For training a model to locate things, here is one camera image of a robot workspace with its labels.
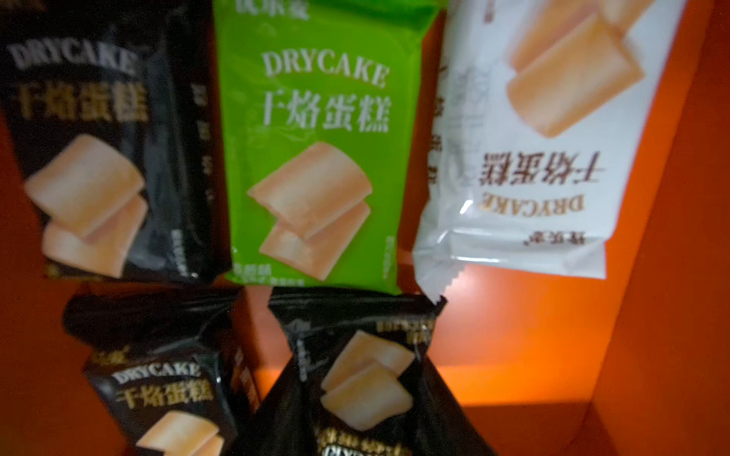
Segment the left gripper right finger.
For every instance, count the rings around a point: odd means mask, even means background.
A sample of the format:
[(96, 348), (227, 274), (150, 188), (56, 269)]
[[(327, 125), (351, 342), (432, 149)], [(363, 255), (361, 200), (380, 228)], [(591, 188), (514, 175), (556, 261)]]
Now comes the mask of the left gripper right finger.
[(496, 456), (429, 358), (417, 384), (416, 455)]

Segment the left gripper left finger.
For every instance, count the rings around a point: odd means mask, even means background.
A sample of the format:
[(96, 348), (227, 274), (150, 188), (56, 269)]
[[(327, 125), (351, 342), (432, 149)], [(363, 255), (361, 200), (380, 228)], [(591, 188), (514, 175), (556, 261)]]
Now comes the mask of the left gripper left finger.
[(228, 455), (316, 455), (304, 386), (291, 359)]

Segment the black cookie packet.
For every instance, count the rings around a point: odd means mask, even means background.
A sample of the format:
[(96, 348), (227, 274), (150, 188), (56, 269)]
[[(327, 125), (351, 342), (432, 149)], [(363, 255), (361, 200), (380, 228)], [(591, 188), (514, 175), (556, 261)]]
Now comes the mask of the black cookie packet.
[(417, 383), (447, 302), (423, 294), (277, 287), (312, 455), (412, 455)]
[(1, 113), (54, 279), (219, 273), (208, 1), (5, 1)]
[(231, 288), (74, 296), (65, 330), (83, 373), (139, 455), (246, 455), (259, 396)]

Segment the green cookie packet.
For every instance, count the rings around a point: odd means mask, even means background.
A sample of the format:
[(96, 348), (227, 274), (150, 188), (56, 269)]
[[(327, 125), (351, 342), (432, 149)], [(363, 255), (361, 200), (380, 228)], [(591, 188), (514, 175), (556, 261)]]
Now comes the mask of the green cookie packet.
[(422, 44), (445, 7), (214, 3), (230, 281), (397, 292)]

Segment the white cookie packet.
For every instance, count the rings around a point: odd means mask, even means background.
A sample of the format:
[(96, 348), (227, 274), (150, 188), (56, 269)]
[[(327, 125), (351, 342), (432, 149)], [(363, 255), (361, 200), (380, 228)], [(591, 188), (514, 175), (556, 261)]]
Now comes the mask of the white cookie packet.
[(686, 4), (452, 1), (414, 277), (469, 264), (604, 279)]

